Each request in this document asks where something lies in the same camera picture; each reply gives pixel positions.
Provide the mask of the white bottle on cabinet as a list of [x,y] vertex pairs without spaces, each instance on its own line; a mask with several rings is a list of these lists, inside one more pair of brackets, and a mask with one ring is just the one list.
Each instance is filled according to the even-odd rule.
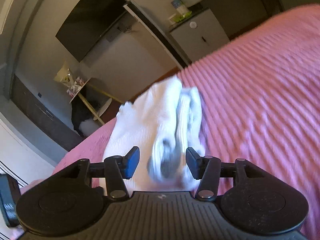
[[171,5],[177,10],[180,15],[185,15],[189,12],[189,9],[181,0],[173,0]]

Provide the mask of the black wall television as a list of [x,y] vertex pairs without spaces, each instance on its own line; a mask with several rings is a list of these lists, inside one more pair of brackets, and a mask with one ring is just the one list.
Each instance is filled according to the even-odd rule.
[[81,62],[126,12],[126,0],[80,0],[55,37]]

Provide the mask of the grey three-drawer cabinet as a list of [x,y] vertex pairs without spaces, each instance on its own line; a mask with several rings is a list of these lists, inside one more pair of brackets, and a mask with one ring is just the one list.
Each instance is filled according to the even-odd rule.
[[172,29],[170,35],[193,62],[229,42],[223,27],[210,9],[200,12]]

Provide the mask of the yellow-legged white shelf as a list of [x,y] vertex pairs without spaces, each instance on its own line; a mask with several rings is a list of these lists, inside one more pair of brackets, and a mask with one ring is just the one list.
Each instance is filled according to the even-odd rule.
[[[74,77],[73,72],[69,68],[67,61],[64,61],[62,67],[57,72],[56,76],[54,77],[54,81],[57,83],[61,83],[67,87],[67,94],[71,97],[69,104],[71,104],[76,98],[79,98],[84,105],[88,108],[88,110],[93,115],[94,121],[99,121],[102,125],[105,122],[102,120],[101,116],[108,110],[112,102],[117,102],[123,104],[124,101],[116,98],[114,95],[109,94],[108,92],[104,91],[100,86],[98,86],[97,78],[88,78],[86,81],[80,76]],[[106,102],[96,110],[89,100],[87,96],[84,94],[84,89],[88,91],[91,89],[103,96],[107,97]]]

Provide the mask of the white ribbed knit garment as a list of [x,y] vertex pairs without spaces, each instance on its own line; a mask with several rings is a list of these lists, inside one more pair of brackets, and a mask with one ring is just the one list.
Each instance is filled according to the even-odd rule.
[[200,156],[202,107],[197,87],[184,88],[176,77],[153,84],[135,102],[121,105],[103,158],[125,156],[134,146],[140,160],[129,180],[135,191],[193,191],[199,185],[185,161],[192,147]]

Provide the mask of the dark low tv cabinet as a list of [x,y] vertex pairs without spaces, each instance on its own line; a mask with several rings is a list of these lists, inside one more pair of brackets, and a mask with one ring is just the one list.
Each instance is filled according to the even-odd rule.
[[17,76],[13,79],[11,100],[44,134],[65,150],[72,150],[84,140],[43,105]]

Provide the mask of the green tray on cabinet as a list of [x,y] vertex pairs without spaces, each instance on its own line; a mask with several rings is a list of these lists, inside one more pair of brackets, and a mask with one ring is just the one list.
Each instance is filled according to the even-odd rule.
[[185,14],[179,14],[179,13],[174,13],[173,15],[171,15],[168,18],[168,21],[171,25],[175,24],[175,23],[180,23],[183,20],[186,20],[187,18],[189,18],[192,15],[192,12],[186,12]]

